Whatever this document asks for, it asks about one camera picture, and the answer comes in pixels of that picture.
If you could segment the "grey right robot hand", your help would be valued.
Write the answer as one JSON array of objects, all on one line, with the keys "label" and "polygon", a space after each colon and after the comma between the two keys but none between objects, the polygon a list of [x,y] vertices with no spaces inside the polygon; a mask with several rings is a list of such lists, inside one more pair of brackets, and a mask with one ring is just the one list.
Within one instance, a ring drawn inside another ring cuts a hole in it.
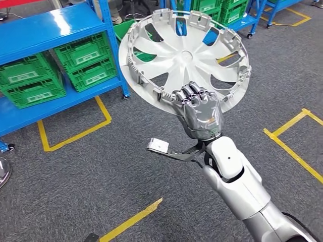
[{"label": "grey right robot hand", "polygon": [[209,141],[223,135],[224,118],[215,92],[191,81],[173,94],[172,106],[189,137]]}]

